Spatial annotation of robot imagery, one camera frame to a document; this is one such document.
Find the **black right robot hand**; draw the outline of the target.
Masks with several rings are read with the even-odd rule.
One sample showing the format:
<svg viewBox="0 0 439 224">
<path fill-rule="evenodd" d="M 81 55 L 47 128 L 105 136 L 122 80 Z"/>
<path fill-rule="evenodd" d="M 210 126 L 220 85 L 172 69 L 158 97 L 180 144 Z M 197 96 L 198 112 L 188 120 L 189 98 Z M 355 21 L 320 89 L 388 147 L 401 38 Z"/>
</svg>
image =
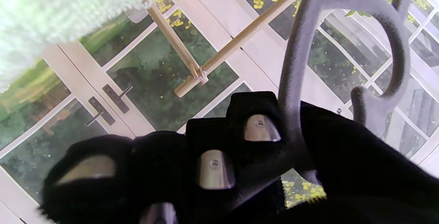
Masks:
<svg viewBox="0 0 439 224">
<path fill-rule="evenodd" d="M 233 94 L 186 133 L 72 144 L 43 183 L 59 224 L 139 224 L 170 203 L 179 224 L 437 224 L 438 179 L 363 125 L 301 102 L 301 149 L 272 92 Z"/>
</svg>

